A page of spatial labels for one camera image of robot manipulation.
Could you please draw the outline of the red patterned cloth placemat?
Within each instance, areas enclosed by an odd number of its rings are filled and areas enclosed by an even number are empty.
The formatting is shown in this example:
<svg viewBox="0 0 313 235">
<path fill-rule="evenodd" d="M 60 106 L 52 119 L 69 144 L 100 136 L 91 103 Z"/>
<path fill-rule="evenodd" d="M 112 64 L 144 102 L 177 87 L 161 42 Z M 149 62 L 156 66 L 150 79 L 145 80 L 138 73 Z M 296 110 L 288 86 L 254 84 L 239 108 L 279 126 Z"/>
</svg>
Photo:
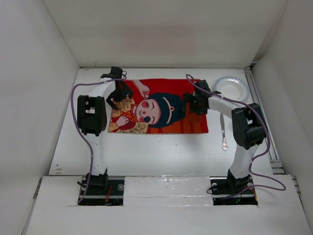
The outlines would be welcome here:
<svg viewBox="0 0 313 235">
<path fill-rule="evenodd" d="M 126 80 L 132 97 L 114 101 L 108 131 L 131 134 L 208 133 L 206 115 L 183 106 L 183 95 L 194 87 L 185 79 Z"/>
</svg>

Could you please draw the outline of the white blue-rimmed plate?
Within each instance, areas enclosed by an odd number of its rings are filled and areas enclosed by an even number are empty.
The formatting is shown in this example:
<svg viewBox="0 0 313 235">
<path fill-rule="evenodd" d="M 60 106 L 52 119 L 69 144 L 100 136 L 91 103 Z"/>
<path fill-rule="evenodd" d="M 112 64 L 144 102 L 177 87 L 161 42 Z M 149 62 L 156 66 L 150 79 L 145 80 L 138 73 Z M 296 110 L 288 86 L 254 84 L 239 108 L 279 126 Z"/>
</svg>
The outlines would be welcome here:
<svg viewBox="0 0 313 235">
<path fill-rule="evenodd" d="M 214 90 L 222 93 L 223 96 L 245 102 L 249 98 L 249 88 L 247 84 L 233 76 L 219 78 L 214 84 Z"/>
</svg>

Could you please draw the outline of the silver table knife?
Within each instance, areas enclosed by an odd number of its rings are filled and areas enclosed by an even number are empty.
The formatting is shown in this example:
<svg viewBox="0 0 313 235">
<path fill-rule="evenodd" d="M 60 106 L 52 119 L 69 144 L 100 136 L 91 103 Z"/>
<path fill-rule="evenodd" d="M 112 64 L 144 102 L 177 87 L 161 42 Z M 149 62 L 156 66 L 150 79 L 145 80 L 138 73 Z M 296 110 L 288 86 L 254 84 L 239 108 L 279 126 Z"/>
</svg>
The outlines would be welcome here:
<svg viewBox="0 0 313 235">
<path fill-rule="evenodd" d="M 220 124 L 221 124 L 221 132 L 222 132 L 222 149 L 226 151 L 228 149 L 227 140 L 225 136 L 225 123 L 224 123 L 224 116 L 220 114 Z"/>
</svg>

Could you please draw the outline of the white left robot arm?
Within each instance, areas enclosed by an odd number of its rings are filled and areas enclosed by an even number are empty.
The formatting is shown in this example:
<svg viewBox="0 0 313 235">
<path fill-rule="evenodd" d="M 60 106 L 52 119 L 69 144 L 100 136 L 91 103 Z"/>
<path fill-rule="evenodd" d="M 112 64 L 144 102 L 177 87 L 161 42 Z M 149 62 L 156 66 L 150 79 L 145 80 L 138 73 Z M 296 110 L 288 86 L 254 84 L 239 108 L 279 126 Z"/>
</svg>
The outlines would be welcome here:
<svg viewBox="0 0 313 235">
<path fill-rule="evenodd" d="M 111 67 L 110 73 L 101 75 L 99 82 L 91 84 L 95 88 L 88 95 L 77 98 L 76 125 L 91 148 L 92 176 L 103 175 L 106 171 L 102 147 L 107 127 L 106 104 L 115 111 L 118 102 L 133 96 L 133 91 L 124 82 L 126 74 L 120 67 Z"/>
</svg>

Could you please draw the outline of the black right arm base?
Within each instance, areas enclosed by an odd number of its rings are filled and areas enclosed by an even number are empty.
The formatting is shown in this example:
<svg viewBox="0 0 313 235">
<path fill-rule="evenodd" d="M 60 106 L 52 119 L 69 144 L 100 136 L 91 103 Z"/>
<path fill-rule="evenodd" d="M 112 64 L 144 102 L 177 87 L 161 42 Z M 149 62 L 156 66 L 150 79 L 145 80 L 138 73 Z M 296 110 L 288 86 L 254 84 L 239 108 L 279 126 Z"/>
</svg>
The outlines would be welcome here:
<svg viewBox="0 0 313 235">
<path fill-rule="evenodd" d="M 207 194 L 212 195 L 214 206 L 258 205 L 250 174 L 235 179 L 230 170 L 226 177 L 210 177 Z"/>
</svg>

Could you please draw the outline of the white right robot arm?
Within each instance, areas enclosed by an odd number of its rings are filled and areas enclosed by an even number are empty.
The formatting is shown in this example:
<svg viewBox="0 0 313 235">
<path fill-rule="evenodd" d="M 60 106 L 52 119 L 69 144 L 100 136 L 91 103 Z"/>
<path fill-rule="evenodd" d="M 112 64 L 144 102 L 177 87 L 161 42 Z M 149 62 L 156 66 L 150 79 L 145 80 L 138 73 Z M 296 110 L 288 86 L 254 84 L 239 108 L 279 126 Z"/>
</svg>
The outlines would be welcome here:
<svg viewBox="0 0 313 235">
<path fill-rule="evenodd" d="M 196 81 L 188 74 L 187 80 L 195 87 L 195 94 L 184 94 L 184 102 L 190 103 L 190 111 L 207 114 L 207 110 L 217 111 L 232 120 L 233 137 L 237 144 L 233 164 L 228 171 L 226 187 L 237 193 L 244 187 L 243 179 L 250 175 L 249 166 L 259 145 L 268 137 L 261 107 L 257 103 L 224 97 L 220 92 L 211 92 L 206 80 Z"/>
</svg>

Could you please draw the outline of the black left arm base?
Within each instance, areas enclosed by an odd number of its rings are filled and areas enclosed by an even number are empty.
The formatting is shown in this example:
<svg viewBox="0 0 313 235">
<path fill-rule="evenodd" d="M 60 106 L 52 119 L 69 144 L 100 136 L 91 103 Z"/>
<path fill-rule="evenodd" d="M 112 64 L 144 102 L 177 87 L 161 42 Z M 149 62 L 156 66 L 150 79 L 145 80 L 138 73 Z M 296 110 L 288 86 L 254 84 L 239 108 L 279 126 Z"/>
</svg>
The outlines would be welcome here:
<svg viewBox="0 0 313 235">
<path fill-rule="evenodd" d="M 125 177 L 109 176 L 105 171 L 98 176 L 87 174 L 77 184 L 80 186 L 79 206 L 122 206 Z"/>
</svg>

